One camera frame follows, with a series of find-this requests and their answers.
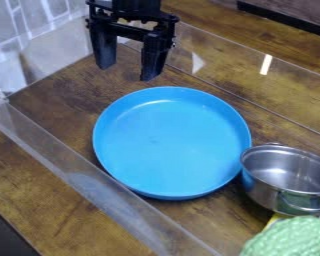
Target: blue plate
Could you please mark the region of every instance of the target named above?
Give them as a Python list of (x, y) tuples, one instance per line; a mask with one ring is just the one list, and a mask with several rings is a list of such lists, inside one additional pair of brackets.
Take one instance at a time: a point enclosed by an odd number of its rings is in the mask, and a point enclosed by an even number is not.
[(229, 183), (250, 147), (250, 129), (238, 111), (185, 87), (126, 95), (105, 110), (94, 130), (106, 170), (135, 192), (167, 200), (203, 196)]

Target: green object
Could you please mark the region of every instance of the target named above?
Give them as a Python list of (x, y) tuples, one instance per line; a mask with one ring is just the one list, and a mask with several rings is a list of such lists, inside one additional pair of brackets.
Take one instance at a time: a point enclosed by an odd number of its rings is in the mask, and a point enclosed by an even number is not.
[(241, 256), (320, 256), (320, 219), (280, 221), (247, 241)]

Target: wooden surface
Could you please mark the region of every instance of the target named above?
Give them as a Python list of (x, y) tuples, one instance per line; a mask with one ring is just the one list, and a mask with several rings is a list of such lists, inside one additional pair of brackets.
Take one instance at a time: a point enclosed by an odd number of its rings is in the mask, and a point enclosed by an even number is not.
[[(210, 14), (222, 17), (219, 14), (225, 9), (209, 1), (165, 1), (165, 5), (167, 9), (179, 13), (186, 21), (202, 28), (234, 40), (239, 39), (241, 43), (258, 46), (266, 52), (277, 51), (297, 63), (320, 71), (318, 37), (297, 37), (301, 32), (285, 29), (269, 21), (264, 23), (264, 28), (254, 17), (233, 10), (225, 13), (223, 19), (214, 19)], [(241, 33), (245, 24), (249, 30)], [(270, 34), (277, 39), (272, 42), (268, 41), (269, 37), (264, 36), (266, 26), (273, 28)], [(301, 51), (302, 46), (306, 47), (305, 55), (297, 56), (296, 53)], [(119, 64), (109, 71), (102, 71), (94, 58), (89, 57), (16, 94), (11, 98), (11, 103), (98, 165), (91, 145), (93, 127), (98, 116), (123, 95), (158, 85), (186, 85), (213, 93), (230, 102), (249, 122), (256, 144), (278, 141), (320, 155), (320, 132), (313, 132), (285, 116), (274, 114), (245, 100), (245, 97), (239, 97), (238, 95), (245, 96), (246, 89), (241, 85), (242, 81), (233, 80), (235, 91), (229, 93), (225, 88), (217, 88), (167, 67), (161, 77), (145, 83), (139, 81), (138, 59), (139, 54), (122, 47)], [(223, 73), (226, 83), (235, 70), (231, 67), (225, 69)], [(306, 95), (305, 93), (312, 90), (309, 87), (298, 86), (297, 76), (286, 75), (284, 79), (282, 82), (296, 86), (298, 95)], [(288, 95), (282, 92), (277, 97), (286, 98)], [(300, 109), (292, 111), (300, 116)], [(320, 129), (314, 121), (320, 115), (320, 112), (317, 111), (314, 116), (306, 115), (301, 121), (309, 126), (314, 124)], [(197, 200), (147, 201), (223, 255), (238, 255), (245, 242), (261, 232), (273, 214), (247, 198), (238, 179), (222, 190)], [(44, 255), (153, 254), (2, 133), (0, 213)]]
[[(237, 0), (211, 1), (230, 8), (238, 8)], [(243, 0), (243, 2), (320, 25), (320, 0)]]

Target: pot rim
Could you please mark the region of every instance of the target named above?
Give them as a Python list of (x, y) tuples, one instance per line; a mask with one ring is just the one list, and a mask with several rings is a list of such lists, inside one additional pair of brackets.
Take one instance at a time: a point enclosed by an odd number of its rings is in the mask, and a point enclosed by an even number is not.
[(306, 156), (309, 158), (313, 158), (316, 161), (318, 161), (320, 163), (320, 156), (314, 154), (313, 152), (310, 151), (306, 151), (306, 150), (302, 150), (302, 149), (298, 149), (298, 148), (294, 148), (294, 147), (290, 147), (290, 146), (286, 146), (286, 145), (282, 145), (280, 143), (269, 143), (269, 144), (264, 144), (264, 145), (258, 145), (258, 146), (254, 146), (252, 148), (249, 148), (243, 153), (242, 153), (242, 156), (241, 156), (241, 163), (242, 163), (242, 167), (243, 167), (243, 171), (247, 172), (247, 174), (258, 181), (261, 181), (262, 183), (265, 183), (268, 186), (273, 187), (276, 190), (280, 190), (280, 191), (285, 191), (285, 192), (292, 192), (293, 194), (297, 194), (297, 195), (312, 195), (312, 196), (320, 196), (320, 191), (318, 192), (308, 192), (308, 191), (302, 191), (302, 190), (294, 190), (294, 189), (290, 189), (290, 188), (282, 188), (280, 186), (276, 186), (273, 184), (270, 184), (266, 180), (261, 179), (260, 177), (257, 177), (252, 172), (250, 170), (246, 168), (245, 166), (245, 158), (247, 157), (247, 155), (250, 155), (250, 153), (253, 152), (258, 152), (264, 149), (277, 149), (277, 150), (282, 150), (285, 151), (286, 153), (298, 153), (300, 155), (302, 156)]

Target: metal pot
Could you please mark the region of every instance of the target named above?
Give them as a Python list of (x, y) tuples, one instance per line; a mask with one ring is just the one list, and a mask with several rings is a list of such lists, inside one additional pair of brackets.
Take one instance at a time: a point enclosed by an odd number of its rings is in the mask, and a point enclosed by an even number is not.
[(288, 215), (320, 214), (320, 157), (308, 151), (266, 144), (242, 155), (242, 180), (249, 196)]

